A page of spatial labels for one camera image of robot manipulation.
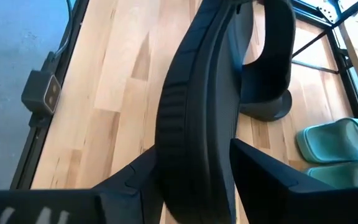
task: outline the black cable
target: black cable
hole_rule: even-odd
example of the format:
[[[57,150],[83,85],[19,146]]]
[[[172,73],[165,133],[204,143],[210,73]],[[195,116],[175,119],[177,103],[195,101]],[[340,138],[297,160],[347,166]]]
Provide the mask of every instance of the black cable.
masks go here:
[[[66,0],[67,8],[68,8],[68,35],[66,38],[65,43],[55,52],[55,55],[53,56],[52,60],[55,60],[57,57],[59,57],[64,50],[67,48],[67,45],[71,39],[71,30],[73,29],[73,10],[71,6],[70,0]]]

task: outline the mint green slipper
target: mint green slipper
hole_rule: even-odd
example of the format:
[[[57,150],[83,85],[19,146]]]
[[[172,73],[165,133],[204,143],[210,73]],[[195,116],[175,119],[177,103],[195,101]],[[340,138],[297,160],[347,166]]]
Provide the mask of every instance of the mint green slipper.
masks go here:
[[[358,162],[313,167],[305,173],[337,189],[358,187]]]
[[[358,161],[358,119],[312,126],[296,135],[302,156],[312,163]]]

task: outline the cable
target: cable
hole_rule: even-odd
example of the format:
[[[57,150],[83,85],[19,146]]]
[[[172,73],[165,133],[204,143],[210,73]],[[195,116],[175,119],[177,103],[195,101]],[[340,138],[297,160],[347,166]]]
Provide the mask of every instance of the cable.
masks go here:
[[[70,0],[66,0],[67,3],[67,8],[68,8],[68,35],[66,38],[65,43],[55,52],[55,55],[53,56],[52,60],[55,60],[57,57],[59,57],[64,50],[67,48],[67,45],[71,39],[71,30],[73,29],[73,10],[71,7],[71,2]]]

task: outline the slipper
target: slipper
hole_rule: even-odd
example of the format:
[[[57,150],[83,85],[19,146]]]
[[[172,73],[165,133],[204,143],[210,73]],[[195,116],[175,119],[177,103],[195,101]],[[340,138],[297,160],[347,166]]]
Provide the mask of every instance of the slipper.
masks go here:
[[[358,161],[358,119],[312,126],[296,135],[302,156],[312,163]]]
[[[358,187],[358,162],[312,167],[305,173],[337,189]]]

